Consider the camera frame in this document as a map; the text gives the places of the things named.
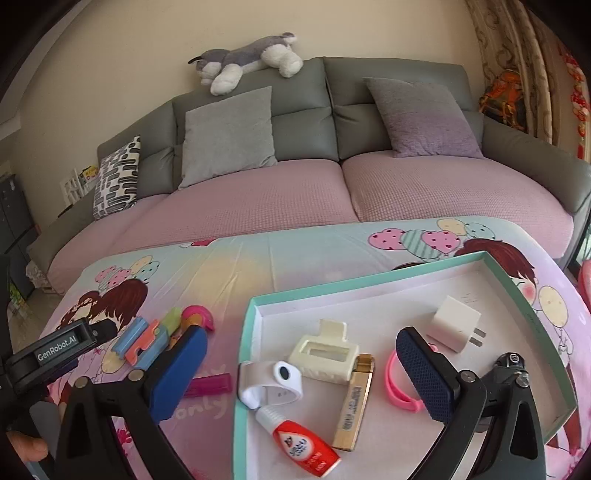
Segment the person's left hand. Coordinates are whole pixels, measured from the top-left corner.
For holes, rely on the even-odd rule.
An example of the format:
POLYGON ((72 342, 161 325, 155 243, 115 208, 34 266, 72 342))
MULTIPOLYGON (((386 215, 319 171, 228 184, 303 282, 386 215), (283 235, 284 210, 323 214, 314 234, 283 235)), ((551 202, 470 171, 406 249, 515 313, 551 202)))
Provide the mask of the person's left hand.
POLYGON ((49 453, 47 443, 41 438, 33 438, 17 431, 9 431, 6 435, 23 462, 39 462, 49 453))

